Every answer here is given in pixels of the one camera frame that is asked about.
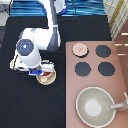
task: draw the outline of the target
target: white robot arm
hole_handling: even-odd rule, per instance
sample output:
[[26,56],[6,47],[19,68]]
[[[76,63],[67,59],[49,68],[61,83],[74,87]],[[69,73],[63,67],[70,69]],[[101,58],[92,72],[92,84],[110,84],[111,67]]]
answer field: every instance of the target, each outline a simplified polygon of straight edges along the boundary
[[10,68],[28,75],[38,76],[44,72],[53,72],[52,62],[42,62],[39,50],[54,52],[60,46],[60,35],[57,25],[54,0],[38,0],[47,10],[49,29],[26,28],[19,36],[16,44],[15,56]]

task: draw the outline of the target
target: gray bowl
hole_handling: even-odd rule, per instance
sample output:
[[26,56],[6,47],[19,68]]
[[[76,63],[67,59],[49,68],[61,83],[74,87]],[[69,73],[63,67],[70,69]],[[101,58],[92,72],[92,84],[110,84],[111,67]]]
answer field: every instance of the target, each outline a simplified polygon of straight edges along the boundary
[[111,109],[113,98],[99,87],[82,90],[76,99],[76,111],[80,119],[93,128],[108,126],[114,119],[116,110]]

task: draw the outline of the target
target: black tabletop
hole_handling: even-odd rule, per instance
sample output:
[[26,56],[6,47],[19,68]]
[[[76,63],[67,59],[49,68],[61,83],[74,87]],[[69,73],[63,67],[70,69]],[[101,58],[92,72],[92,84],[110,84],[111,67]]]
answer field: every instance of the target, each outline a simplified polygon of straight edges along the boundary
[[65,43],[111,40],[107,16],[82,16],[60,23],[60,48],[54,53],[40,51],[42,59],[55,63],[57,72],[56,81],[43,86],[35,77],[15,74],[9,64],[20,32],[26,27],[45,26],[46,17],[10,17],[7,21],[0,50],[0,128],[66,128]]

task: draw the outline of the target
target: black round pad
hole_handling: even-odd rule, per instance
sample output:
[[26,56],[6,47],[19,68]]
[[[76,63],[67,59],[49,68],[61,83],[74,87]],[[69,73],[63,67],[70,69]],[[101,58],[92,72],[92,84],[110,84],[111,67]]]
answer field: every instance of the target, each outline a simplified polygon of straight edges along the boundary
[[96,54],[102,58],[111,55],[111,49],[106,45],[99,45],[96,47]]
[[109,62],[100,63],[98,70],[103,76],[112,76],[115,72],[114,66]]
[[79,62],[75,66],[75,72],[79,76],[87,76],[89,75],[90,71],[91,68],[86,62]]

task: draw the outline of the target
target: brown coaster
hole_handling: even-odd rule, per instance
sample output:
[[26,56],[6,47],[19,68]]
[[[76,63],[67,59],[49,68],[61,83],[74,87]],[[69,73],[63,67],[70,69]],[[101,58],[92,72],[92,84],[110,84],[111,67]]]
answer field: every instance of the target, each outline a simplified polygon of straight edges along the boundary
[[84,58],[88,55],[89,50],[85,44],[77,43],[73,46],[72,52],[77,57]]

